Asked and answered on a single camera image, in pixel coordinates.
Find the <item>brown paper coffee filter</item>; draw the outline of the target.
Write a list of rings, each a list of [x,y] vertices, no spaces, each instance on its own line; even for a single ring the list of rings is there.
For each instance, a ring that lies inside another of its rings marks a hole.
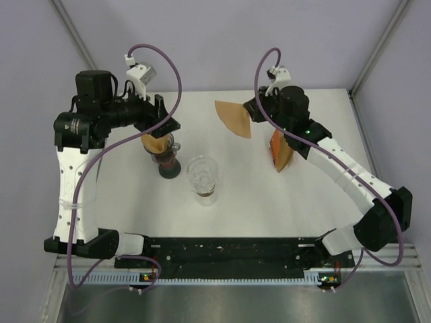
[[[150,153],[161,154],[164,153],[169,146],[169,135],[160,138],[155,138],[150,134],[141,136],[143,147]]]

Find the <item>clear plastic coffee dripper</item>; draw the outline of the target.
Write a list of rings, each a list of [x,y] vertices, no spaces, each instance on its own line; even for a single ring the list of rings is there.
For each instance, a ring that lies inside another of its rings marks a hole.
[[[168,164],[174,158],[176,152],[181,148],[180,143],[174,140],[174,135],[155,138],[151,135],[143,135],[141,142],[144,149],[151,155],[152,160],[159,164]]]

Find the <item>glass carafe red collar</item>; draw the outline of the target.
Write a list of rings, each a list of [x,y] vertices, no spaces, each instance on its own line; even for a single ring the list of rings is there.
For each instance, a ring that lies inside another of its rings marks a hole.
[[[174,152],[153,154],[152,159],[158,165],[158,171],[161,177],[173,179],[180,174],[181,164],[177,160]]]

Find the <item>clear glass crystal dripper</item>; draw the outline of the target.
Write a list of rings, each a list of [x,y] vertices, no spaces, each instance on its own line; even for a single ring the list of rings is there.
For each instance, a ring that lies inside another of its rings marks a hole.
[[[194,157],[187,165],[187,178],[199,195],[211,194],[215,190],[219,173],[218,163],[208,156]]]

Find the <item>glass cup with coffee grounds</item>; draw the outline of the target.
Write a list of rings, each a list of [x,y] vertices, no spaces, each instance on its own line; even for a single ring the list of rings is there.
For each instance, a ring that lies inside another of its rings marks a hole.
[[[218,199],[215,184],[211,188],[195,191],[195,200],[204,207],[212,206]]]

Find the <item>orange coffee filter box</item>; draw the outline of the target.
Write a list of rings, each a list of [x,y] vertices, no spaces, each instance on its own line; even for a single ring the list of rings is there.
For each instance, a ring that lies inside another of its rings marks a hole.
[[[281,137],[280,132],[278,130],[275,130],[271,136],[271,139],[269,141],[269,149],[273,160],[274,168],[278,171],[279,168],[279,153],[280,153],[280,144]]]

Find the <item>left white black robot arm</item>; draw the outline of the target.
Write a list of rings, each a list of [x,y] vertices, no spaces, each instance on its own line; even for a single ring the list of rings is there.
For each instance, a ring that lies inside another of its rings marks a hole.
[[[52,237],[44,250],[82,258],[110,259],[129,255],[137,266],[147,266],[153,252],[147,238],[102,229],[96,221],[96,185],[101,153],[108,151],[112,130],[133,126],[155,138],[180,128],[170,117],[164,99],[151,99],[146,85],[155,75],[138,64],[127,71],[124,92],[117,95],[118,80],[109,71],[87,70],[75,76],[77,94],[71,109],[54,121],[55,147],[60,170],[59,212]]]

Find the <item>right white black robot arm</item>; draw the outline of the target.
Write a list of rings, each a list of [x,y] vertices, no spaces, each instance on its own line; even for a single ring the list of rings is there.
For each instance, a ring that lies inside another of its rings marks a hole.
[[[315,243],[314,258],[332,265],[341,253],[354,249],[377,252],[390,242],[403,244],[409,228],[412,193],[382,182],[351,158],[320,123],[310,117],[309,99],[297,86],[275,89],[269,95],[259,88],[244,108],[254,122],[268,121],[280,130],[287,144],[306,161],[323,171],[356,204],[362,218],[332,229]]]

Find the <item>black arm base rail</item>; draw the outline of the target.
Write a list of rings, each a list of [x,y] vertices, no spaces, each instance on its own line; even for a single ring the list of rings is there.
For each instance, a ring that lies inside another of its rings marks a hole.
[[[163,279],[301,278],[311,268],[352,268],[351,252],[323,258],[314,238],[150,238]]]

